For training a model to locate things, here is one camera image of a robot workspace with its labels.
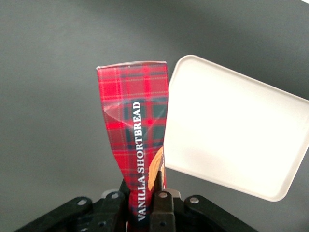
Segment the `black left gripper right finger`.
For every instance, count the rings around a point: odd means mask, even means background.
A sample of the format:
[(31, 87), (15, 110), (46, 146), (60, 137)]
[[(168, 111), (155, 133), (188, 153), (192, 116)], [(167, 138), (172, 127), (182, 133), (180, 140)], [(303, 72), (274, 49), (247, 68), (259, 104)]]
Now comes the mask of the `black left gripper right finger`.
[(158, 171), (154, 182), (150, 232), (174, 232), (175, 215), (172, 195), (163, 190), (163, 174)]

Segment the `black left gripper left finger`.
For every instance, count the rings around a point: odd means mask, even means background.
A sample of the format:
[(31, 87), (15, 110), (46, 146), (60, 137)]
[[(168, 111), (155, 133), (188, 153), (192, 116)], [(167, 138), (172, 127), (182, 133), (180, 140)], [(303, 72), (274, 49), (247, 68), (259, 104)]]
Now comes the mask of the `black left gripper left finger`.
[(118, 189), (102, 193), (100, 228), (103, 232), (127, 232), (128, 197), (130, 190), (123, 180)]

